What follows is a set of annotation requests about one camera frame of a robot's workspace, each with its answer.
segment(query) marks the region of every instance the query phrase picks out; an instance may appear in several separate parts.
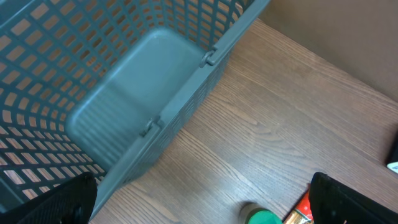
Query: green bottle cap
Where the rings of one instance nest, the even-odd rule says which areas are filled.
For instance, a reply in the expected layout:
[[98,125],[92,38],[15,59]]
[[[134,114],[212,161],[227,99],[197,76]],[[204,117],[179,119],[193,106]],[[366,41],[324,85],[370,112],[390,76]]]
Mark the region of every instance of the green bottle cap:
[[282,221],[271,211],[263,210],[250,217],[248,224],[282,224]]

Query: teal basket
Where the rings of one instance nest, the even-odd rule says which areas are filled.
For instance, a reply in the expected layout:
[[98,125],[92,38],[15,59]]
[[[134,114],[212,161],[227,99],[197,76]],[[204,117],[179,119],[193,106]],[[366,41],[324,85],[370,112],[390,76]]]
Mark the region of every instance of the teal basket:
[[159,158],[268,2],[0,1],[0,212],[90,171],[94,216]]

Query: blue-green plastic basket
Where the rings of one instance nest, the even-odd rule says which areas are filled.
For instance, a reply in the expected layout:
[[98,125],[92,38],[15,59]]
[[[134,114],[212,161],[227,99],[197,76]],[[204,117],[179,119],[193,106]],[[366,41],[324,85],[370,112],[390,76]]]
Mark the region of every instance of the blue-green plastic basket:
[[150,168],[268,0],[0,1],[0,212]]

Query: basket hinge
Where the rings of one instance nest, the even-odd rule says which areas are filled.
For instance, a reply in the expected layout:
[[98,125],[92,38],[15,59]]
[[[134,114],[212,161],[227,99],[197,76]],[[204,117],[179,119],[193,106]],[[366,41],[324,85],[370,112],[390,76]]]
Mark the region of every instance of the basket hinge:
[[215,52],[214,50],[207,51],[204,54],[204,56],[201,58],[199,67],[203,68],[206,65],[206,63],[208,63],[208,59],[214,54],[214,52]]
[[159,121],[160,121],[160,116],[159,115],[158,116],[154,116],[153,118],[151,118],[148,121],[148,123],[145,125],[145,128],[139,133],[139,135],[141,137],[144,137],[149,132],[149,130],[153,127],[153,125],[158,125]]

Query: wooden surface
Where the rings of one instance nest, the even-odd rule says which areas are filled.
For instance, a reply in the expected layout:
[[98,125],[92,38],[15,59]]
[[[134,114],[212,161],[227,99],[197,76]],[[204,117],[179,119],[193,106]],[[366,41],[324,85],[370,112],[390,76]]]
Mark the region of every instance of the wooden surface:
[[282,218],[316,171],[398,212],[383,165],[397,122],[397,103],[256,21],[158,163],[92,223],[234,223],[245,201]]

